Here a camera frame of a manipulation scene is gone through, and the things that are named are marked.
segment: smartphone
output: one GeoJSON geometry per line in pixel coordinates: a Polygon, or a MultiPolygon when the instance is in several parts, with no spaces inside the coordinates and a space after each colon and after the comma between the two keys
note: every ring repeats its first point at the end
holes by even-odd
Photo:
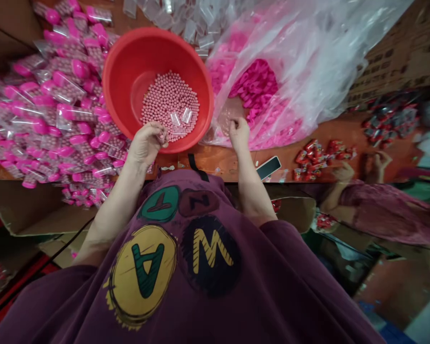
{"type": "Polygon", "coordinates": [[[275,171],[282,167],[279,158],[277,156],[270,158],[261,166],[257,167],[257,172],[261,180],[265,179],[267,176],[273,174],[275,171]]]}

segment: clear plastic bag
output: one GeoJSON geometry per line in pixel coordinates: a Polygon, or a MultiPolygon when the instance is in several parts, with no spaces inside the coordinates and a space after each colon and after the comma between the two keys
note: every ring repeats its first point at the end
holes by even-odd
{"type": "Polygon", "coordinates": [[[364,56],[411,3],[263,0],[244,12],[206,62],[215,104],[211,129],[201,143],[231,146],[229,119],[244,111],[233,106],[237,99],[227,99],[238,90],[243,106],[251,109],[251,150],[297,142],[319,123],[338,117],[349,87],[367,66],[364,56]]]}

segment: purple t-shirt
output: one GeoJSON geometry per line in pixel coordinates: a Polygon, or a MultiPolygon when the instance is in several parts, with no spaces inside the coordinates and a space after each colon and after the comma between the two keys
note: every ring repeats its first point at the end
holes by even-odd
{"type": "Polygon", "coordinates": [[[292,225],[257,228],[209,178],[147,185],[102,265],[26,287],[0,344],[383,342],[292,225]]]}

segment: hand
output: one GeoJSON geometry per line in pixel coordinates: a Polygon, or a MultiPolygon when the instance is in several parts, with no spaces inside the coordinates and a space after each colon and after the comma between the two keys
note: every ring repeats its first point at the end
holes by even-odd
{"type": "Polygon", "coordinates": [[[354,176],[354,169],[345,161],[342,161],[343,166],[333,171],[333,175],[337,181],[342,183],[348,183],[354,176]]]}
{"type": "Polygon", "coordinates": [[[149,166],[153,164],[159,150],[168,145],[167,128],[158,122],[148,122],[135,134],[127,160],[149,166]]]}
{"type": "Polygon", "coordinates": [[[374,167],[378,171],[383,171],[392,162],[392,158],[385,152],[378,150],[374,156],[374,167]]]}
{"type": "Polygon", "coordinates": [[[248,137],[250,135],[250,127],[243,117],[232,119],[229,123],[229,138],[233,145],[236,154],[248,149],[248,137]]]}

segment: table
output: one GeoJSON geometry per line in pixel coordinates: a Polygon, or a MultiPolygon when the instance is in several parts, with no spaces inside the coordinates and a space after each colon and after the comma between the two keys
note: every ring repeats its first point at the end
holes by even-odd
{"type": "MultiPolygon", "coordinates": [[[[47,6],[53,7],[58,0],[40,0],[47,6]]],[[[100,0],[83,0],[80,1],[82,6],[94,5],[102,8],[107,8],[112,11],[114,19],[115,33],[124,34],[125,32],[137,27],[153,26],[153,24],[143,15],[140,9],[137,8],[137,18],[131,19],[122,12],[122,1],[106,2],[100,0]]],[[[41,20],[42,26],[51,29],[51,26],[41,20]]],[[[292,182],[292,171],[298,165],[294,159],[303,146],[311,139],[318,139],[319,142],[326,148],[330,140],[342,140],[347,147],[356,145],[359,155],[349,163],[355,170],[355,178],[359,178],[364,174],[363,170],[363,154],[370,153],[376,149],[371,147],[366,137],[363,134],[361,123],[370,117],[368,113],[359,112],[352,114],[344,114],[339,118],[322,123],[318,129],[308,138],[296,142],[292,145],[280,148],[272,148],[268,150],[251,152],[253,161],[258,162],[258,166],[267,161],[269,158],[277,155],[282,168],[271,175],[270,182],[288,183],[292,182]]],[[[415,148],[412,142],[415,133],[408,136],[406,139],[398,139],[386,149],[386,152],[394,159],[386,170],[386,182],[392,182],[398,171],[404,167],[414,167],[417,164],[418,157],[421,156],[420,151],[415,148]]],[[[218,175],[225,182],[238,181],[237,157],[232,149],[217,147],[217,146],[201,146],[196,145],[188,151],[179,154],[161,154],[156,159],[156,165],[163,168],[163,173],[175,169],[190,169],[188,162],[188,153],[193,153],[195,156],[198,168],[207,173],[218,175]]],[[[317,181],[328,183],[333,181],[331,171],[337,164],[323,169],[322,176],[317,181]]],[[[157,168],[154,168],[153,174],[147,175],[147,179],[156,177],[157,168]]],[[[9,180],[12,177],[0,166],[0,179],[9,180]]]]}

